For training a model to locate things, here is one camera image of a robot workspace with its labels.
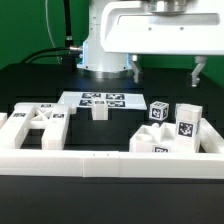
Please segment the green wall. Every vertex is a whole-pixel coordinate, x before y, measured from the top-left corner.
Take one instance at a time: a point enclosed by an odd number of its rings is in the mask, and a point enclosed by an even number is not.
[[[70,0],[76,44],[88,35],[89,0]],[[49,17],[56,46],[64,46],[63,0],[49,0]],[[18,63],[29,54],[51,48],[45,19],[45,0],[0,0],[0,68]],[[42,63],[57,63],[43,59]],[[192,56],[143,56],[144,67],[195,67]],[[224,57],[209,57],[204,74],[224,87]]]

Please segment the black table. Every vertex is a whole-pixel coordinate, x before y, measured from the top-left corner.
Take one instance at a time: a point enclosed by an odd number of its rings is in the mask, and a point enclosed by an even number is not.
[[[203,106],[205,117],[224,136],[223,90],[202,76],[199,88],[186,86],[190,70],[148,69],[143,81],[96,80],[59,65],[13,64],[0,71],[0,112],[17,102],[56,103],[63,91],[141,93],[147,106]],[[93,121],[90,109],[72,115],[65,150],[128,151],[130,137],[151,124],[149,111],[109,110],[108,121]],[[40,148],[41,131],[30,131],[22,148]],[[2,223],[223,223],[224,181],[0,177]]]

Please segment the white plastic piece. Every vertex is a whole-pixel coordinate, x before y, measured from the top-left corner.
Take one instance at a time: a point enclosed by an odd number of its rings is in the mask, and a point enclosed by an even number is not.
[[[80,151],[0,150],[0,175],[83,176]]]
[[[150,104],[149,118],[163,121],[168,117],[169,104],[156,101]]]
[[[199,133],[201,145],[207,153],[224,153],[224,139],[204,118],[201,119]]]
[[[102,14],[101,45],[132,54],[224,54],[223,0],[187,1],[185,12],[172,15],[151,13],[149,1],[111,2]]]
[[[83,159],[83,177],[118,177],[119,152],[89,152]]]
[[[7,113],[0,113],[0,129],[3,127],[7,121]]]
[[[142,94],[101,93],[101,92],[63,92],[58,104],[70,107],[91,108],[93,98],[106,100],[108,108],[146,110]]]
[[[49,112],[52,111],[54,106],[60,103],[36,103],[36,102],[26,102],[26,103],[17,103],[15,105],[15,109],[19,106],[19,105],[33,105],[35,106],[39,111],[41,111],[42,113],[45,112]],[[68,104],[69,106],[69,113],[70,114],[76,114],[77,112],[77,107],[74,104]]]
[[[224,179],[224,156],[207,153],[123,153],[120,178]]]
[[[1,149],[19,149],[29,131],[28,122],[34,116],[33,105],[20,105],[0,130]]]
[[[130,152],[181,152],[173,149],[175,124],[142,125],[130,139]]]
[[[55,105],[41,139],[42,149],[62,150],[69,123],[69,106]]]
[[[92,117],[93,120],[108,120],[108,105],[106,100],[93,99]]]

